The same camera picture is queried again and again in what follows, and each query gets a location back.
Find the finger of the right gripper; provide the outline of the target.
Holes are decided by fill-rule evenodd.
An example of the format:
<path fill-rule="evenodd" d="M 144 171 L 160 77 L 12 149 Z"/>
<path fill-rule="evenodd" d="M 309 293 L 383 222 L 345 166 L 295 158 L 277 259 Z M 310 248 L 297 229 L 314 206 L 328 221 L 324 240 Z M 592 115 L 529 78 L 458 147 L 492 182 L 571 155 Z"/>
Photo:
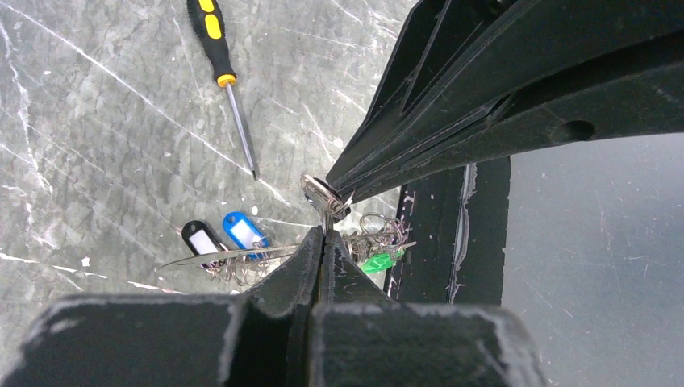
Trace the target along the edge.
<path fill-rule="evenodd" d="M 680 1 L 421 1 L 326 179 L 362 201 L 466 164 L 682 130 Z"/>

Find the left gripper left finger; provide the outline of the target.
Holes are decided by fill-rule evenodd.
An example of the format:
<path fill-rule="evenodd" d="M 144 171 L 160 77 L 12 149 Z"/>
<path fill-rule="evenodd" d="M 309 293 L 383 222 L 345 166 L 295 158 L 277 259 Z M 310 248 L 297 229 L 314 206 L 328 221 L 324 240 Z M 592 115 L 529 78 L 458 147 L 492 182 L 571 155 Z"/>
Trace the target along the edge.
<path fill-rule="evenodd" d="M 235 346 L 236 386 L 306 386 L 308 328 L 324 253 L 311 228 L 292 256 L 247 292 Z"/>

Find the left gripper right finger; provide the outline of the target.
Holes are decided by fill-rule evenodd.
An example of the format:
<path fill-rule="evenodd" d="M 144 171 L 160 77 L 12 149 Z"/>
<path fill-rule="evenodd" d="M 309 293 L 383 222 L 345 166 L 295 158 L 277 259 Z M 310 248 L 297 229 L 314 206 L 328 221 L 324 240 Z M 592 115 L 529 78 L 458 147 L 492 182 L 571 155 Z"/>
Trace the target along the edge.
<path fill-rule="evenodd" d="M 397 386 L 397 310 L 353 262 L 341 234 L 329 232 L 320 266 L 320 384 Z"/>

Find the black headed key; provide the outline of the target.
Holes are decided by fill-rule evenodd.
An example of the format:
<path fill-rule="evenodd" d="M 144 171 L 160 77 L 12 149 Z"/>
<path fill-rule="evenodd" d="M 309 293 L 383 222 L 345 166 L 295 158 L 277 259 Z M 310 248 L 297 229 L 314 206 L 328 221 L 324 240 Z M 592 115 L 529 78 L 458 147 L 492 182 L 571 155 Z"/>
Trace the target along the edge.
<path fill-rule="evenodd" d="M 305 199 L 320 215 L 324 235 L 350 214 L 352 196 L 344 200 L 325 181 L 306 173 L 301 175 L 300 185 Z"/>

